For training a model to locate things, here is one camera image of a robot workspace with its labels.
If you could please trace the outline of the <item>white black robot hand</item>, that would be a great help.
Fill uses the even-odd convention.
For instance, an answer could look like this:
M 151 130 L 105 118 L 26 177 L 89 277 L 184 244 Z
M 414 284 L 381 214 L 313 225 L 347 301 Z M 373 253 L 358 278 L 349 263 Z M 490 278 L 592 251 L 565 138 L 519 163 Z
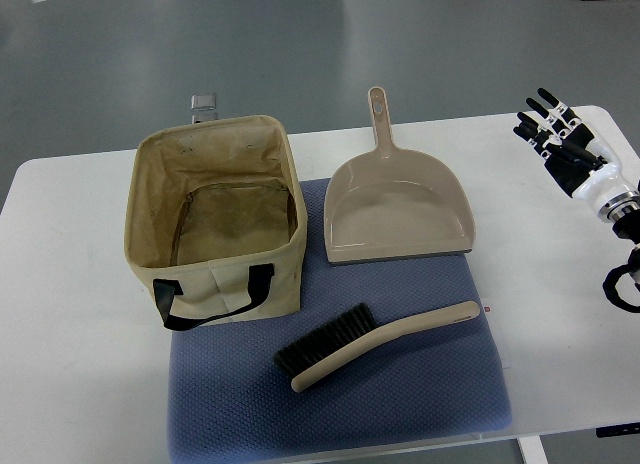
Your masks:
M 583 201 L 604 222 L 615 223 L 639 211 L 639 190 L 623 177 L 620 158 L 576 112 L 544 88 L 526 99 L 535 113 L 517 114 L 513 132 L 544 161 L 560 189 Z

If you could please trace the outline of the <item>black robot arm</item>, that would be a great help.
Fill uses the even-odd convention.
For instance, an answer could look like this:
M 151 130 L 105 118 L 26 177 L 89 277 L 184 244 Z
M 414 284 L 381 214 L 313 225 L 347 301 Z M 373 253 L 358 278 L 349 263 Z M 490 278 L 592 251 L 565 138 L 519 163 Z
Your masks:
M 632 314 L 639 313 L 639 306 L 625 301 L 617 290 L 620 279 L 629 275 L 639 290 L 639 193 L 632 192 L 619 205 L 611 210 L 608 218 L 613 223 L 612 231 L 623 240 L 630 240 L 634 244 L 627 261 L 613 268 L 606 275 L 602 288 L 607 300 L 615 307 Z

